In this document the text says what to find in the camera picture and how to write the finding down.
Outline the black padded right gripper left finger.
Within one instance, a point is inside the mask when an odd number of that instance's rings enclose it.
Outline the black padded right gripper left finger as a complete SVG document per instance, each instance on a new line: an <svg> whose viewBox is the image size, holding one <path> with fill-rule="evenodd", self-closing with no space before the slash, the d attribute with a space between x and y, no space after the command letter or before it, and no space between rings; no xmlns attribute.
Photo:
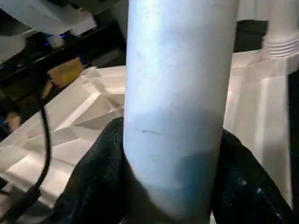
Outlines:
<svg viewBox="0 0 299 224"><path fill-rule="evenodd" d="M127 211L123 117L111 120L75 166L53 207L55 224L119 224Z"/></svg>

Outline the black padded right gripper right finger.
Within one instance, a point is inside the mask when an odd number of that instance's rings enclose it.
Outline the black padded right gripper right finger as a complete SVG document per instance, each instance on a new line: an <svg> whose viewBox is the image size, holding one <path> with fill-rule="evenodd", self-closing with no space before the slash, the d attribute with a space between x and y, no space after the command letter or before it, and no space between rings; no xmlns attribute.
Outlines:
<svg viewBox="0 0 299 224"><path fill-rule="evenodd" d="M293 224L295 215L249 149L223 130L211 199L218 224Z"/></svg>

